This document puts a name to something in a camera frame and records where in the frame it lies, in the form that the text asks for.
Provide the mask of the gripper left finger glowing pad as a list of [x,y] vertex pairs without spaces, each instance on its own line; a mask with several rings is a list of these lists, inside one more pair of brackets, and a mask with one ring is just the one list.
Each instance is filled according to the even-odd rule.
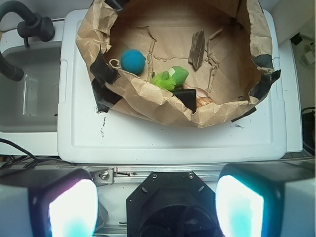
[[82,168],[0,172],[2,237],[91,237],[97,217],[97,187]]

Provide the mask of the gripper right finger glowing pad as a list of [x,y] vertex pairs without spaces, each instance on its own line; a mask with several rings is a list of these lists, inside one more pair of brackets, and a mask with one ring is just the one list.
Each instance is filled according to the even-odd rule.
[[315,163],[226,164],[215,203],[226,237],[314,237]]

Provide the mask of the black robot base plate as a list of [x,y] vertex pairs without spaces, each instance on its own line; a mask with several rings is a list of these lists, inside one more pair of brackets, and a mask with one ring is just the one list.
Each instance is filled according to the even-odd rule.
[[129,237],[221,237],[215,192],[194,172],[152,172],[126,199]]

